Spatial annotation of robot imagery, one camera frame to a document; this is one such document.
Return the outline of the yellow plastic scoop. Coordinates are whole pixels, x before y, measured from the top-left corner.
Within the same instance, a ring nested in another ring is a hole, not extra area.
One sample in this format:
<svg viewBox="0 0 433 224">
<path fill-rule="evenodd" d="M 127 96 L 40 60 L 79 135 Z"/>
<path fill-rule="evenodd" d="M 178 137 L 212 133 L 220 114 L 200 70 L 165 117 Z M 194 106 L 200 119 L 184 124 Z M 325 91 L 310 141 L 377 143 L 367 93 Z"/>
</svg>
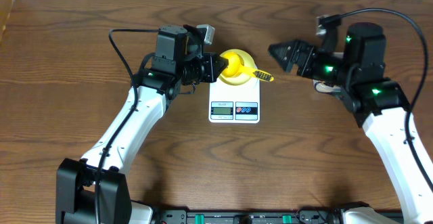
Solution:
<svg viewBox="0 0 433 224">
<path fill-rule="evenodd" d="M 272 74 L 255 68 L 251 55 L 240 49 L 231 49 L 221 54 L 222 58 L 228 61 L 227 67 L 222 71 L 221 76 L 225 79 L 234 79 L 241 75 L 261 81 L 272 82 Z"/>
</svg>

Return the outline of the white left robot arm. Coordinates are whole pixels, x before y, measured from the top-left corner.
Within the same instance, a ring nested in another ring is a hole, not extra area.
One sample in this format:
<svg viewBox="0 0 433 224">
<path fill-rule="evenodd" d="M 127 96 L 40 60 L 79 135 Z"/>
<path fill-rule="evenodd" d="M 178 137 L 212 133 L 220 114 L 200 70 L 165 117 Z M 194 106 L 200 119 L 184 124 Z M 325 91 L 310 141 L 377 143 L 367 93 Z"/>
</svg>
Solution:
<svg viewBox="0 0 433 224">
<path fill-rule="evenodd" d="M 80 160 L 66 158 L 56 176 L 56 223 L 153 223 L 153 208 L 131 200 L 127 175 L 152 127 L 184 85 L 214 83 L 228 61 L 206 53 L 215 29 L 162 26 L 156 50 L 131 79 L 127 100 L 103 136 Z"/>
</svg>

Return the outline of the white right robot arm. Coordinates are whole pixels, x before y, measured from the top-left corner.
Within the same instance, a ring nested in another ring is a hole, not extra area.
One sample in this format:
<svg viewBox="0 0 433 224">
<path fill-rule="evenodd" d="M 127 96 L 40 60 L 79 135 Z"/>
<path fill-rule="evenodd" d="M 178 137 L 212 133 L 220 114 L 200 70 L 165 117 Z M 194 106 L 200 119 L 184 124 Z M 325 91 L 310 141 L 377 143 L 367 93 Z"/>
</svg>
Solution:
<svg viewBox="0 0 433 224">
<path fill-rule="evenodd" d="M 342 53 L 334 51 L 336 29 L 321 47 L 295 39 L 269 46 L 285 72 L 313 80 L 319 93 L 338 98 L 378 151 L 400 202 L 404 223 L 432 222 L 432 161 L 422 144 L 409 100 L 401 86 L 384 76 L 386 37 L 381 26 L 348 27 Z"/>
</svg>

